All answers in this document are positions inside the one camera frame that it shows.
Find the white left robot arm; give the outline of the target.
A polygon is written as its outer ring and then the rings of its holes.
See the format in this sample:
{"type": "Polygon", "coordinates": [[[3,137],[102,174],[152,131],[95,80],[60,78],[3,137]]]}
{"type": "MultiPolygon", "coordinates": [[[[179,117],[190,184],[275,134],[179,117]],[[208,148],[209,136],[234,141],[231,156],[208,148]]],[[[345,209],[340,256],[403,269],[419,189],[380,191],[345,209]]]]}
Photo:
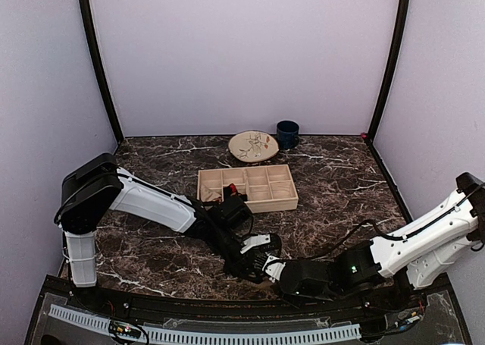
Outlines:
{"type": "Polygon", "coordinates": [[[91,312],[107,305],[97,288],[95,231],[109,210],[126,212],[161,224],[186,237],[203,240],[224,260],[224,271],[260,284],[280,279],[285,267],[278,258],[281,241],[276,234],[243,237],[235,228],[254,216],[239,196],[220,202],[201,202],[157,188],[119,167],[114,156],[103,153],[71,174],[61,187],[61,206],[54,223],[64,232],[67,260],[77,299],[91,312]]]}

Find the wooden compartment tray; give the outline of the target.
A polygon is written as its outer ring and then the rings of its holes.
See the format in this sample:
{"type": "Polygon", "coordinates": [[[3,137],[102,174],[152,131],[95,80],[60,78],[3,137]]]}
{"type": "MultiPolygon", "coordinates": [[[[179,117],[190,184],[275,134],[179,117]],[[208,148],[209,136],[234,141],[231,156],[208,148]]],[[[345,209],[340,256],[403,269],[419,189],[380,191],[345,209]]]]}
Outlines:
{"type": "Polygon", "coordinates": [[[230,183],[246,197],[246,205],[254,213],[295,210],[299,202],[288,165],[200,170],[197,199],[202,184],[223,190],[230,183]]]}

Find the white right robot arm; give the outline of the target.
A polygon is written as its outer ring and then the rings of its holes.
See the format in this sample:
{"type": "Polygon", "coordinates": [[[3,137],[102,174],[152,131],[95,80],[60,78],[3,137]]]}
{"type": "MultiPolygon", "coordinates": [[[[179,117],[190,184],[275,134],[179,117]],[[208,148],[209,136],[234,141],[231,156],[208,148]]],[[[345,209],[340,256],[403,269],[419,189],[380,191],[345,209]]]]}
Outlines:
{"type": "Polygon", "coordinates": [[[456,185],[427,214],[390,234],[377,231],[328,262],[269,257],[262,270],[281,293],[324,301],[369,293],[402,271],[405,281],[386,295],[392,309],[402,310],[416,290],[430,286],[465,250],[484,242],[484,182],[465,172],[456,185]]]}

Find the beige striped sock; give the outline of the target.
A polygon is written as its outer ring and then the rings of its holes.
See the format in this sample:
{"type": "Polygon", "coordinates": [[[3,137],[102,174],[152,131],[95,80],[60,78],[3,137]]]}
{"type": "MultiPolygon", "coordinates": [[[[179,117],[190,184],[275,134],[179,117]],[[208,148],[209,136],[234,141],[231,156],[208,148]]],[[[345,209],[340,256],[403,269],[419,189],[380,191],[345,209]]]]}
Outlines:
{"type": "Polygon", "coordinates": [[[210,188],[205,184],[202,184],[199,188],[199,200],[206,203],[222,203],[223,190],[219,187],[210,188]]]}

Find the black argyle sock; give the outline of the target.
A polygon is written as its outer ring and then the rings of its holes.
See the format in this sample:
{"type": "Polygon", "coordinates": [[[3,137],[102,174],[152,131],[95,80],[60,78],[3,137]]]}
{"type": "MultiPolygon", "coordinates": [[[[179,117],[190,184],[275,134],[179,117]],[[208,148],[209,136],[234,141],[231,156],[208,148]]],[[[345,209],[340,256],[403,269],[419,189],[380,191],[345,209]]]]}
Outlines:
{"type": "Polygon", "coordinates": [[[228,186],[223,188],[223,198],[227,201],[231,197],[240,196],[240,193],[234,183],[230,183],[228,186]]]}

